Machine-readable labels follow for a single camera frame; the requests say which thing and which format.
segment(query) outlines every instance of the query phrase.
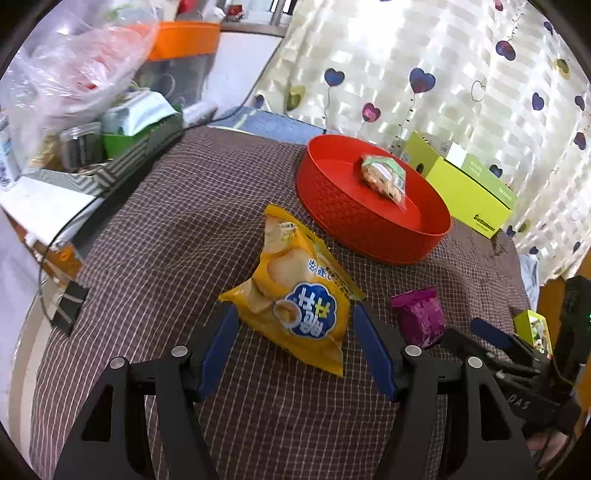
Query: snack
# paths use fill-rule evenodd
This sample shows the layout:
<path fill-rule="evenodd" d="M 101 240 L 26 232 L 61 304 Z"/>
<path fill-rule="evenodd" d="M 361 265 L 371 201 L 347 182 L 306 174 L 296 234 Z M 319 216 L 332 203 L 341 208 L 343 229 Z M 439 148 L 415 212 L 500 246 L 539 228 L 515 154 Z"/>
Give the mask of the snack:
<path fill-rule="evenodd" d="M 301 222 L 277 205 L 265 217 L 259 266 L 219 300 L 234 303 L 243 322 L 297 359 L 342 376 L 350 301 L 365 295 Z"/>
<path fill-rule="evenodd" d="M 361 172 L 372 190 L 405 208 L 406 172 L 396 160 L 379 155 L 363 155 Z"/>
<path fill-rule="evenodd" d="M 409 344 L 428 348 L 445 333 L 447 322 L 437 298 L 437 287 L 392 296 L 390 306 L 399 309 L 400 332 Z"/>

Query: white wall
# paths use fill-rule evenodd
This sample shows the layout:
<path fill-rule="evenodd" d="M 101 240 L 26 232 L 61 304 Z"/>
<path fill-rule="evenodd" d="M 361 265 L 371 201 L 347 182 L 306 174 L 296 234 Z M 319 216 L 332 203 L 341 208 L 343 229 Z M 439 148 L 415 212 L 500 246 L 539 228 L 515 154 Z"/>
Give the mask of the white wall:
<path fill-rule="evenodd" d="M 271 35 L 222 33 L 202 95 L 217 104 L 217 116 L 244 101 L 280 41 Z"/>

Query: brown plaid fabric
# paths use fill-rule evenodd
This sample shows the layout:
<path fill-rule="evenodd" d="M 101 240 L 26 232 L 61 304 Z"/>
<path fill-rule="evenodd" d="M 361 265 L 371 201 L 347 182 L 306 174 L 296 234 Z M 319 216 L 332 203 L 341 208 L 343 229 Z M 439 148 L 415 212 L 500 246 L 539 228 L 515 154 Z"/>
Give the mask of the brown plaid fabric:
<path fill-rule="evenodd" d="M 479 316 L 512 330 L 512 309 L 528 302 L 510 238 L 500 233 L 491 242 L 455 223 L 415 265 L 367 260 L 327 238 L 302 208 L 294 177 L 303 151 L 198 128 L 162 156 L 95 242 L 80 276 L 90 292 L 72 336 L 51 335 L 31 432 L 31 460 L 41 478 L 51 478 L 76 414 L 111 358 L 160 357 L 207 322 L 220 292 L 251 276 L 269 202 L 325 239 L 389 324 L 395 324 L 390 295 L 435 285 L 451 325 L 467 331 Z M 222 479 L 372 477 L 396 409 L 377 391 L 351 324 L 342 348 L 345 376 L 338 378 L 241 324 L 217 394 L 196 406 Z M 154 470 L 164 479 L 154 399 L 146 403 Z M 441 398 L 426 478 L 437 472 L 445 403 Z"/>

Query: white curtain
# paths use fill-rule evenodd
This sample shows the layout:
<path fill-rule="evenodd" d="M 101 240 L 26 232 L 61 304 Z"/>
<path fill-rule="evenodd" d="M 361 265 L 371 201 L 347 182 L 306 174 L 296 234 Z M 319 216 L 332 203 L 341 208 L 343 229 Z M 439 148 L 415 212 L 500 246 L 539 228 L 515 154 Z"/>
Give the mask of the white curtain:
<path fill-rule="evenodd" d="M 591 97 L 574 55 L 515 0 L 300 0 L 254 105 L 400 153 L 453 140 L 518 195 L 505 225 L 543 281 L 591 239 Z"/>

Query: blue gripper pad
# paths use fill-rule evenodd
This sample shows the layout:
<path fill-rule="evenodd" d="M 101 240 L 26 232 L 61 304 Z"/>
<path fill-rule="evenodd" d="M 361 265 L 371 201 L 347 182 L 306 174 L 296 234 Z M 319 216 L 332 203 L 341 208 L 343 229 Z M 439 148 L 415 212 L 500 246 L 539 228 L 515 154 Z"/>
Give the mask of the blue gripper pad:
<path fill-rule="evenodd" d="M 232 305 L 221 320 L 201 362 L 201 381 L 197 387 L 199 401 L 204 401 L 211 392 L 216 391 L 238 333 L 238 326 L 238 311 Z"/>
<path fill-rule="evenodd" d="M 504 350 L 511 346 L 511 337 L 502 330 L 493 327 L 486 320 L 481 318 L 472 319 L 470 329 L 474 335 L 486 340 L 492 346 Z"/>
<path fill-rule="evenodd" d="M 392 360 L 361 305 L 355 306 L 353 328 L 378 390 L 386 395 L 389 401 L 394 401 L 397 389 L 392 379 Z"/>

